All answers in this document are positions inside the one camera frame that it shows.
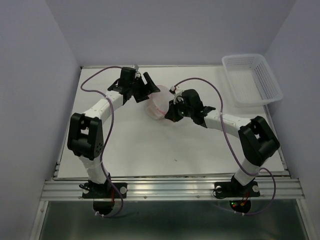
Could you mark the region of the white pink mesh laundry bag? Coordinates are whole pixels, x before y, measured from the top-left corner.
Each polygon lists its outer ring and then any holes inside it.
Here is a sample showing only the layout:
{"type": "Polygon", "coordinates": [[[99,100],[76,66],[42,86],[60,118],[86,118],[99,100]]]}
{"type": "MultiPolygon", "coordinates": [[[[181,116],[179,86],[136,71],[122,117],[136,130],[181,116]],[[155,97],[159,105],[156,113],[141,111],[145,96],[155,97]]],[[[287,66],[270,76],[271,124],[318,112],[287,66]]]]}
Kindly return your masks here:
{"type": "Polygon", "coordinates": [[[174,98],[174,95],[170,93],[170,89],[163,85],[157,86],[160,92],[150,94],[149,99],[144,105],[146,114],[154,119],[161,120],[165,117],[169,110],[169,102],[174,98]]]}

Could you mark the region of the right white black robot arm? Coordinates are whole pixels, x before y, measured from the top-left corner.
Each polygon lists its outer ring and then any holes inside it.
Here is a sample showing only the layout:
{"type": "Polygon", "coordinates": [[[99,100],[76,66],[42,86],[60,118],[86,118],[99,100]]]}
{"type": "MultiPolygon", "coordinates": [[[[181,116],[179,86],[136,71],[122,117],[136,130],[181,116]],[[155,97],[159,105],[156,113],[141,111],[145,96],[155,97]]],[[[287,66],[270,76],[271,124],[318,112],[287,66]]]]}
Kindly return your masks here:
{"type": "Polygon", "coordinates": [[[263,164],[280,148],[280,142],[262,116],[243,118],[223,114],[211,106],[203,105],[194,89],[174,90],[165,115],[167,120],[178,122],[190,118],[201,127],[222,131],[225,138],[232,135],[239,139],[244,160],[230,182],[231,192],[242,195],[248,190],[263,164]]]}

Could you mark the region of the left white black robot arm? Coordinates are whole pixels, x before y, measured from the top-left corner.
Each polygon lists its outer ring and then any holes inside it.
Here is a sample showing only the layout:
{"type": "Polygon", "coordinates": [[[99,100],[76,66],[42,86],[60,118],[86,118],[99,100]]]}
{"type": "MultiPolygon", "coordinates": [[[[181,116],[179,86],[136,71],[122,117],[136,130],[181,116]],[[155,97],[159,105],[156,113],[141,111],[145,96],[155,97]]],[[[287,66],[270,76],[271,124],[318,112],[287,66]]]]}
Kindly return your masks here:
{"type": "Polygon", "coordinates": [[[109,172],[103,165],[103,152],[108,137],[104,137],[103,124],[111,119],[115,124],[115,111],[127,101],[134,98],[137,103],[146,101],[160,89],[151,79],[148,72],[140,74],[133,67],[120,67],[119,78],[105,92],[80,89],[86,93],[97,93],[102,98],[83,113],[73,113],[70,117],[67,137],[67,148],[77,156],[88,174],[88,181],[79,187],[85,195],[94,194],[106,197],[114,187],[109,172]]]}

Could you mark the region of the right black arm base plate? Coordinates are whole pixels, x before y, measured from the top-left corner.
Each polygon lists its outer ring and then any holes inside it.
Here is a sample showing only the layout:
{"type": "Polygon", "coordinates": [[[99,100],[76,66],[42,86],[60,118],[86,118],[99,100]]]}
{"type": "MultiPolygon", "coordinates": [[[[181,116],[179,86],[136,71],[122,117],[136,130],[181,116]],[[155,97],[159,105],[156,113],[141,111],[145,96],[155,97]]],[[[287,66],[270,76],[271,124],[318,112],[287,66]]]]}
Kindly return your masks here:
{"type": "Polygon", "coordinates": [[[212,193],[214,197],[220,200],[225,198],[236,199],[247,196],[257,198],[261,196],[256,181],[251,181],[246,186],[231,181],[216,182],[212,193]]]}

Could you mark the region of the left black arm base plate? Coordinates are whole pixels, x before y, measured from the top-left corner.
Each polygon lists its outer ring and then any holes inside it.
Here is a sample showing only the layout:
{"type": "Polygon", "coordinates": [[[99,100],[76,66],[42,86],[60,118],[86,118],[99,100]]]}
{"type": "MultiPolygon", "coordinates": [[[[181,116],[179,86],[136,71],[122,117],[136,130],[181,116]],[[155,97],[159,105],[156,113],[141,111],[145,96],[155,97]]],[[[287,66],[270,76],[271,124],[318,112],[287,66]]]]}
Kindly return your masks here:
{"type": "Polygon", "coordinates": [[[120,199],[120,195],[108,181],[104,184],[97,184],[92,181],[80,184],[83,199],[120,199]]]}

